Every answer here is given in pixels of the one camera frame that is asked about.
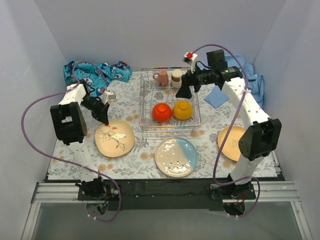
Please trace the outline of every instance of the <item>blue towel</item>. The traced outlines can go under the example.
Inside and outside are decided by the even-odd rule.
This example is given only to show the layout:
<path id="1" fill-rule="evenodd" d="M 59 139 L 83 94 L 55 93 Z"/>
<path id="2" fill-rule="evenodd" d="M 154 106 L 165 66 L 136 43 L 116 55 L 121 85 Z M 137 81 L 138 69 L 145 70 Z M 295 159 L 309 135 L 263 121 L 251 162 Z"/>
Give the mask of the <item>blue towel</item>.
<path id="1" fill-rule="evenodd" d="M 236 66 L 240 70 L 240 72 L 242 72 L 240 66 L 231 55 L 226 54 L 224 57 L 228 63 L 228 67 Z M 253 98 L 262 108 L 264 106 L 265 100 L 264 76 L 255 74 L 254 66 L 246 63 L 245 59 L 240 54 L 235 54 L 235 57 L 239 60 L 241 65 L 244 67 L 246 74 L 248 75 L 248 89 L 251 90 Z M 204 100 L 214 108 L 218 108 L 228 100 L 228 96 L 224 92 L 222 92 L 218 86 L 215 86 Z"/>
<path id="2" fill-rule="evenodd" d="M 76 64 L 76 61 L 71 61 L 67 65 L 64 65 L 63 72 L 65 82 L 67 84 L 75 81 L 74 76 L 72 76 L 72 68 L 74 67 L 74 64 Z M 131 67 L 123 61 L 113 64 L 97 63 L 96 65 L 104 73 L 104 77 L 108 84 L 113 80 L 119 80 L 127 83 L 132 74 Z M 74 74 L 80 80 L 84 79 L 86 81 L 90 88 L 90 96 L 98 97 L 105 91 L 106 83 L 95 66 L 88 63 L 80 63 L 75 68 Z"/>

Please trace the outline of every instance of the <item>dish rack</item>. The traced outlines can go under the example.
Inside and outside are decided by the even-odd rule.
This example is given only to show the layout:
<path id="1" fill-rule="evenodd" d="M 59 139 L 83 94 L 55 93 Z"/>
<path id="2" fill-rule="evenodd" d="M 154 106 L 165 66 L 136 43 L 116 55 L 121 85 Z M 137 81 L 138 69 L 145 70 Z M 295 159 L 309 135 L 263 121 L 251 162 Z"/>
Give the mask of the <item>dish rack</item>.
<path id="1" fill-rule="evenodd" d="M 180 69 L 185 74 L 190 68 L 186 66 L 158 66 L 141 69 L 139 117 L 143 132 L 191 132 L 201 126 L 199 100 L 197 93 L 194 92 L 194 87 L 190 86 L 191 99 L 176 98 L 179 88 L 171 86 L 171 73 L 175 69 Z M 159 86 L 153 78 L 153 75 L 160 70 L 166 70 L 168 73 L 169 84 L 167 86 Z M 190 118 L 179 120 L 172 115 L 171 119 L 164 123 L 156 122 L 153 119 L 152 110 L 156 104 L 166 103 L 173 109 L 175 103 L 181 100 L 191 104 L 192 116 Z"/>

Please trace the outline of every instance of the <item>pink mug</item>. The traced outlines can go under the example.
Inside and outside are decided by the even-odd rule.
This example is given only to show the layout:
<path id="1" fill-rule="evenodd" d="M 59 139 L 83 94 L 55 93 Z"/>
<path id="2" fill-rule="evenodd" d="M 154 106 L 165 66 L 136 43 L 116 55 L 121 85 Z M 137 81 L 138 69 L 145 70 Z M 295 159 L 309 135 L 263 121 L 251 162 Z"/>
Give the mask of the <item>pink mug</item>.
<path id="1" fill-rule="evenodd" d="M 153 79 L 156 80 L 159 83 L 159 85 L 163 87 L 166 87 L 169 83 L 169 77 L 166 70 L 161 70 L 160 72 L 153 74 Z"/>

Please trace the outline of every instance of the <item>wall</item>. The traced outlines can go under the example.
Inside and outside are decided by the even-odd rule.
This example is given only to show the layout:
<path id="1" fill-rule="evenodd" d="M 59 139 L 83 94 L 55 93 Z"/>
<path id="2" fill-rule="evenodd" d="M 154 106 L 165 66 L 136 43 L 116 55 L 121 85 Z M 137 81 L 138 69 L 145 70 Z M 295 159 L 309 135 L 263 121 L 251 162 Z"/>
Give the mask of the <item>wall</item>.
<path id="1" fill-rule="evenodd" d="M 66 59 L 33 0 L 0 0 L 0 16 L 0 239 L 17 240 L 49 165 L 25 141 L 21 115 L 33 100 L 65 89 Z M 34 106 L 25 121 L 31 140 L 47 153 L 56 140 L 49 108 L 57 100 Z"/>
<path id="2" fill-rule="evenodd" d="M 123 60 L 136 70 L 185 65 L 185 52 L 209 43 L 252 63 L 285 1 L 35 0 L 67 61 Z"/>
<path id="3" fill-rule="evenodd" d="M 319 229 L 320 1 L 287 0 L 254 62 L 265 110 L 282 122 L 280 166 L 294 180 L 313 239 Z"/>

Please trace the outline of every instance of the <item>floral tablecloth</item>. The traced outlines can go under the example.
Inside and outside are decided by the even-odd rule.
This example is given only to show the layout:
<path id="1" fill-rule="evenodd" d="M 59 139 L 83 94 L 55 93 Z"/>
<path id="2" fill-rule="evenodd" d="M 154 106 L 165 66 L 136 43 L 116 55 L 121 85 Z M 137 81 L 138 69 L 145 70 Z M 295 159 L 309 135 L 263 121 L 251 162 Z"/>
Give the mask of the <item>floral tablecloth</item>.
<path id="1" fill-rule="evenodd" d="M 129 82 L 113 81 L 110 89 L 116 93 L 116 99 L 109 101 L 109 119 L 122 119 L 128 122 L 135 135 L 135 143 L 132 150 L 121 157 L 109 158 L 102 155 L 95 143 L 95 131 L 101 124 L 91 117 L 90 111 L 81 107 L 84 119 L 88 126 L 88 134 L 85 140 L 91 158 L 102 173 L 114 179 L 156 179 L 168 178 L 156 166 L 155 150 L 161 141 L 168 135 L 146 134 L 139 126 L 139 94 L 140 94 L 140 72 L 134 72 Z M 210 178 L 213 175 L 219 132 L 227 127 L 236 109 L 230 101 L 225 102 L 215 109 L 204 101 L 213 86 L 203 86 L 198 93 L 201 127 L 193 132 L 181 133 L 179 136 L 188 139 L 196 148 L 198 162 L 194 171 L 186 178 Z M 243 125 L 237 118 L 236 125 Z M 59 140 L 56 141 L 53 155 L 73 161 L 69 149 Z M 225 178 L 235 167 L 235 162 L 225 157 L 220 157 L 217 177 Z M 256 168 L 253 174 L 257 177 L 276 177 L 274 158 L 272 154 L 266 157 Z M 48 180 L 78 180 L 80 179 L 79 167 L 52 159 L 48 169 Z"/>

